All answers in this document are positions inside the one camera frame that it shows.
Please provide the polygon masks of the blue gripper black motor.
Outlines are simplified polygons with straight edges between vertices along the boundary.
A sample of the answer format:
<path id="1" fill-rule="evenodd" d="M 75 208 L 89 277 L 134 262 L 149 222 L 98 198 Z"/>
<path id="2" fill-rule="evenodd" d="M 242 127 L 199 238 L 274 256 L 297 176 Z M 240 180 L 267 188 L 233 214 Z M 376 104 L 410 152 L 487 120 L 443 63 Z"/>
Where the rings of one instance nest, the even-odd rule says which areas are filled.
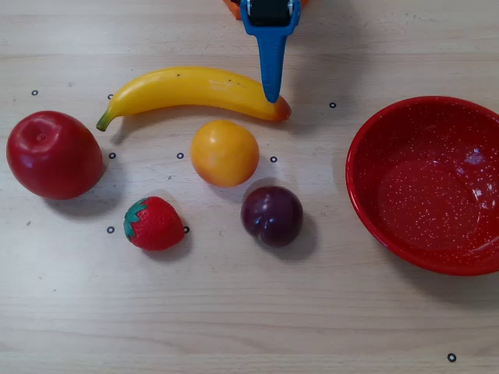
<path id="1" fill-rule="evenodd" d="M 275 103 L 280 96 L 286 41 L 299 24 L 301 1 L 241 1 L 240 13 L 246 32 L 257 39 L 264 95 Z"/>

